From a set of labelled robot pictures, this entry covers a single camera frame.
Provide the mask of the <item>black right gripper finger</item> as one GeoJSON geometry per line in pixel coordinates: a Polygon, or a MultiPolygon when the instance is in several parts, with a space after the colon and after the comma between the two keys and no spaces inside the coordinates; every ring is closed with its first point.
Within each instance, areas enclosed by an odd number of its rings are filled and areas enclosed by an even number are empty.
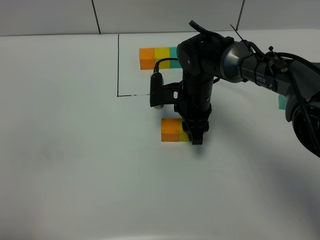
{"type": "Polygon", "coordinates": [[[209,130],[209,121],[183,121],[182,129],[187,134],[188,140],[191,141],[193,145],[202,145],[203,135],[209,130]]]}

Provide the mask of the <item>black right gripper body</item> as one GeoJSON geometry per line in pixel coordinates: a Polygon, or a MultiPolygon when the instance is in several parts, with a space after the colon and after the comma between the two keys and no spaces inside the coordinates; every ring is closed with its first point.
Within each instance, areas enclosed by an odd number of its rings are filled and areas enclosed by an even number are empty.
{"type": "Polygon", "coordinates": [[[212,111],[213,81],[214,77],[210,74],[192,76],[189,72],[183,72],[174,111],[186,121],[207,120],[212,111]]]}

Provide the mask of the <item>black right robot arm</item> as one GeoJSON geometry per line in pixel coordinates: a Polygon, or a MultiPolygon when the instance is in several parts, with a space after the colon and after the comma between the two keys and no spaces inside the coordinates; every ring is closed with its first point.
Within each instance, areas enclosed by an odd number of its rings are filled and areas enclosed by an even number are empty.
{"type": "Polygon", "coordinates": [[[194,145],[202,144],[208,130],[214,82],[253,82],[285,97],[286,120],[302,145],[319,155],[320,69],[314,63],[291,53],[263,53],[250,41],[205,34],[180,43],[177,59],[182,67],[180,94],[187,103],[181,116],[194,145]]]}

